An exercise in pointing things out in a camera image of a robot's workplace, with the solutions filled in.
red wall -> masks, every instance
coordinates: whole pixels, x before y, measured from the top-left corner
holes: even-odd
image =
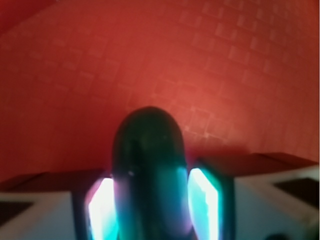
[[[318,162],[316,2],[61,0],[39,11],[0,37],[0,180],[109,170],[118,125],[148,105],[175,117],[189,163],[278,151]]]

led light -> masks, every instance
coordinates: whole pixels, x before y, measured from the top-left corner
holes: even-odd
[[[190,216],[198,239],[219,239],[219,192],[199,168],[188,179]]]
[[[114,181],[105,178],[88,205],[93,240],[116,240],[118,223],[114,198]]]

tiled surface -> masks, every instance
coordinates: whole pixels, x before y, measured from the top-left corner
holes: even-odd
[[[319,161],[313,0],[60,0],[0,37],[0,179],[110,169],[131,111],[171,113],[187,160]]]

black panel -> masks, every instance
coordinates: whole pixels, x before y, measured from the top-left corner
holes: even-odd
[[[299,178],[274,184],[277,188],[319,209],[319,181]]]
[[[32,205],[32,202],[0,201],[0,227]]]

glowing light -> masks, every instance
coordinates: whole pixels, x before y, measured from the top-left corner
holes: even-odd
[[[91,234],[94,240],[116,240],[118,223],[114,198],[114,182],[105,178],[88,206]]]
[[[199,168],[188,179],[190,216],[198,239],[219,239],[219,192]]]

